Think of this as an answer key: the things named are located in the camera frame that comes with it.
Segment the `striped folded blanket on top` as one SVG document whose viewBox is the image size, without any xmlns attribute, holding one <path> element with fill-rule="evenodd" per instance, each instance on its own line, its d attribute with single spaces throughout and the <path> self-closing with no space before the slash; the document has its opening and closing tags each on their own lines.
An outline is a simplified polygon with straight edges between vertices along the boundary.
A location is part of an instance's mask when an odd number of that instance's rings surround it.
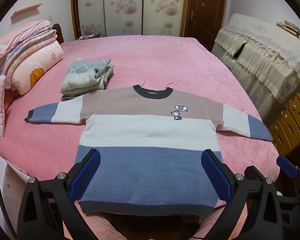
<svg viewBox="0 0 300 240">
<path fill-rule="evenodd" d="M 0 76 L 5 75 L 11 62 L 22 52 L 40 42 L 53 42 L 57 31 L 48 20 L 27 23 L 0 39 Z"/>
</svg>

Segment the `items on bedside table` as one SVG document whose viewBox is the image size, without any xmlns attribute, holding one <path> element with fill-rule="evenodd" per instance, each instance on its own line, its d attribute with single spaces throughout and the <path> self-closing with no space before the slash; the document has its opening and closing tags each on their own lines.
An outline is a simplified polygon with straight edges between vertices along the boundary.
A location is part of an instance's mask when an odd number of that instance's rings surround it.
<svg viewBox="0 0 300 240">
<path fill-rule="evenodd" d="M 87 40 L 87 39 L 91 39 L 91 38 L 98 38 L 100 36 L 101 36 L 101 34 L 84 35 L 84 36 L 80 36 L 78 40 Z"/>
</svg>

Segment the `floral sliding wardrobe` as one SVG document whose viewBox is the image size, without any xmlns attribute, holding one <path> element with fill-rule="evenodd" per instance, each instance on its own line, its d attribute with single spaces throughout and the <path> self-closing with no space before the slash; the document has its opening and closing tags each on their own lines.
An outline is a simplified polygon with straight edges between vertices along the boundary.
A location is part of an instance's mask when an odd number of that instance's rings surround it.
<svg viewBox="0 0 300 240">
<path fill-rule="evenodd" d="M 181 36 L 186 0 L 70 0 L 75 38 Z"/>
</svg>

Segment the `striped folded garment at bottom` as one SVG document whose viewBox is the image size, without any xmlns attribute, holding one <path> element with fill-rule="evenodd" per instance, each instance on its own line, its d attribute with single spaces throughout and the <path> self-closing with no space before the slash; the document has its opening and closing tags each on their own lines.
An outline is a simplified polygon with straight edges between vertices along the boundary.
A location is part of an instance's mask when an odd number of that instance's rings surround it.
<svg viewBox="0 0 300 240">
<path fill-rule="evenodd" d="M 95 90 L 106 89 L 113 74 L 113 66 L 106 69 L 92 69 L 86 73 L 67 74 L 61 85 L 62 101 L 70 100 Z"/>
</svg>

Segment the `yellow wooden drawer cabinet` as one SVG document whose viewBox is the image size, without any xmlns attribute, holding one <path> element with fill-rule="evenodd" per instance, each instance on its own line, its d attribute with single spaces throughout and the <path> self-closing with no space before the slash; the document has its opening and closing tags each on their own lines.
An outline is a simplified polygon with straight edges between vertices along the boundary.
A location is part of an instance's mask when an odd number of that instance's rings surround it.
<svg viewBox="0 0 300 240">
<path fill-rule="evenodd" d="M 300 146 L 300 94 L 297 93 L 269 128 L 279 155 L 287 156 Z"/>
</svg>

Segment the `cream lace covered furniture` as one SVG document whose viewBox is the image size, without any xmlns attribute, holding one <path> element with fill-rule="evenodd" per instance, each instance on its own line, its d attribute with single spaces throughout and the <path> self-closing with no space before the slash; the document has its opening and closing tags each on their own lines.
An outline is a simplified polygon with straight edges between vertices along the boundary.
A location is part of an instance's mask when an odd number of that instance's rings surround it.
<svg viewBox="0 0 300 240">
<path fill-rule="evenodd" d="M 212 53 L 268 126 L 300 93 L 300 40 L 273 24 L 235 13 L 218 32 Z"/>
</svg>

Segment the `grey white fleece folded garment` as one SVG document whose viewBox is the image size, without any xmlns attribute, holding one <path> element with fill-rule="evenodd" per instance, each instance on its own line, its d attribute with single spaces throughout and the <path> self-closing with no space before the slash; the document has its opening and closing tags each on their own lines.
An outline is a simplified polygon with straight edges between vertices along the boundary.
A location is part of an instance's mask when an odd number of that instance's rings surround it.
<svg viewBox="0 0 300 240">
<path fill-rule="evenodd" d="M 106 88 L 113 70 L 114 65 L 111 64 L 109 58 L 97 61 L 77 59 L 67 70 L 60 92 L 63 95 L 76 95 L 93 90 L 103 90 Z"/>
</svg>

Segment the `pink wall shelf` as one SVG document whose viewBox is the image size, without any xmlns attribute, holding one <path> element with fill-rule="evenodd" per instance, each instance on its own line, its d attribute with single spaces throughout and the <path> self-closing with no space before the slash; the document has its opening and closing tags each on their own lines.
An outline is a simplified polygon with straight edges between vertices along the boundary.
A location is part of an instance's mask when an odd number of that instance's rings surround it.
<svg viewBox="0 0 300 240">
<path fill-rule="evenodd" d="M 37 10 L 40 6 L 42 5 L 42 3 L 37 3 L 37 4 L 33 4 L 33 5 L 29 5 L 27 7 L 23 7 L 21 9 L 16 10 L 11 16 L 10 19 L 13 19 L 19 15 L 22 15 L 26 12 L 29 11 L 33 11 L 33 10 Z"/>
</svg>

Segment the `books stack on cover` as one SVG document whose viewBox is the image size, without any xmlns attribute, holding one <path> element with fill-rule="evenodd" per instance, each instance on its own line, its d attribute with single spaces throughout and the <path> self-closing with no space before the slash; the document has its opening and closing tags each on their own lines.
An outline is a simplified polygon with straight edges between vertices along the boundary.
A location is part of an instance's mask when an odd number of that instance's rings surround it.
<svg viewBox="0 0 300 240">
<path fill-rule="evenodd" d="M 284 20 L 283 22 L 277 22 L 276 25 L 300 40 L 300 29 L 294 23 Z"/>
</svg>

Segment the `dark brown wooden door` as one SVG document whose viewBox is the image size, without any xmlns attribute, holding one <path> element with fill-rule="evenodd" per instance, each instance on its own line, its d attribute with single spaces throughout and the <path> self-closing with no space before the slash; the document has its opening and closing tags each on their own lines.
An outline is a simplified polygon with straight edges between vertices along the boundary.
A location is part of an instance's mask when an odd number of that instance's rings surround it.
<svg viewBox="0 0 300 240">
<path fill-rule="evenodd" d="M 222 27 L 226 0 L 188 0 L 185 37 L 195 38 L 211 51 Z"/>
</svg>

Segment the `striped knit children's sweater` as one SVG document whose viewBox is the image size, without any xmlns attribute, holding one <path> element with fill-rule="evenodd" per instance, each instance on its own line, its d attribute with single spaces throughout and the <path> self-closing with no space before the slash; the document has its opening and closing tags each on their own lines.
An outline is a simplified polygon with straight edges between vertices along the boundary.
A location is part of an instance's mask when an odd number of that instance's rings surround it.
<svg viewBox="0 0 300 240">
<path fill-rule="evenodd" d="M 138 85 L 94 91 L 29 111 L 26 121 L 85 124 L 76 161 L 98 151 L 86 189 L 70 193 L 84 213 L 207 217 L 218 197 L 202 153 L 221 152 L 217 132 L 271 141 L 263 122 L 226 104 Z"/>
</svg>

